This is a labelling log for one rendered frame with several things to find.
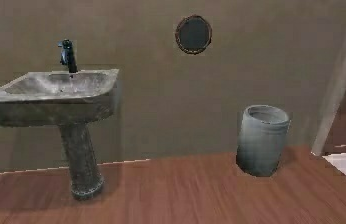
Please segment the black sink faucet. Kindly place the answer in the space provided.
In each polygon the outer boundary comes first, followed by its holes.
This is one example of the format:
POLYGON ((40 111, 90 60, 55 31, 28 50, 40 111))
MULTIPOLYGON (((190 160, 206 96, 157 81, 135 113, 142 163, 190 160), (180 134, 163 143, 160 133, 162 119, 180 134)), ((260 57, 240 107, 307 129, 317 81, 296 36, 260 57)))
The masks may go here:
POLYGON ((68 67, 70 73, 77 72, 77 64, 74 56, 73 42, 69 39, 64 39, 58 43, 61 48, 60 63, 68 67))

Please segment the round dark wall mirror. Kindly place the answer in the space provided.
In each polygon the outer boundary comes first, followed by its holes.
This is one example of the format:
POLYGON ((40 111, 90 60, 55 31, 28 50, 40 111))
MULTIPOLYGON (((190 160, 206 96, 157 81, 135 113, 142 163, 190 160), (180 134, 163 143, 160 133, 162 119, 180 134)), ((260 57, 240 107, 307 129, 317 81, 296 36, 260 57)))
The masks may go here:
POLYGON ((183 18, 175 29, 175 42, 178 48, 186 54, 202 53, 212 41, 212 27, 200 15, 190 15, 183 18))

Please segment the grey pedestal sink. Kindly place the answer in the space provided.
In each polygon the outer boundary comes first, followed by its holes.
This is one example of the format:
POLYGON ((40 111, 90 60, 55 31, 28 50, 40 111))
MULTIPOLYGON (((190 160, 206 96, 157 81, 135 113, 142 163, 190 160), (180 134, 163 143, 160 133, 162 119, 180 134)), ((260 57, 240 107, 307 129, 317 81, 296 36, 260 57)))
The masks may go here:
POLYGON ((118 105, 118 69, 28 72, 0 86, 0 126, 56 126, 69 165, 71 194, 101 193, 101 175, 88 125, 112 116, 118 105))

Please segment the grey round trash can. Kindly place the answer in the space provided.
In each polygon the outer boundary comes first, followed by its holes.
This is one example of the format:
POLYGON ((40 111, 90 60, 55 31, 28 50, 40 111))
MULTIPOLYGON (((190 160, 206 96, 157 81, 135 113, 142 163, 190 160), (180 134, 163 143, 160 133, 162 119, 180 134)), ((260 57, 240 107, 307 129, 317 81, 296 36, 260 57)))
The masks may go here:
POLYGON ((289 115, 270 105, 248 106, 243 114, 236 164, 256 177, 272 176, 278 168, 290 126, 289 115))

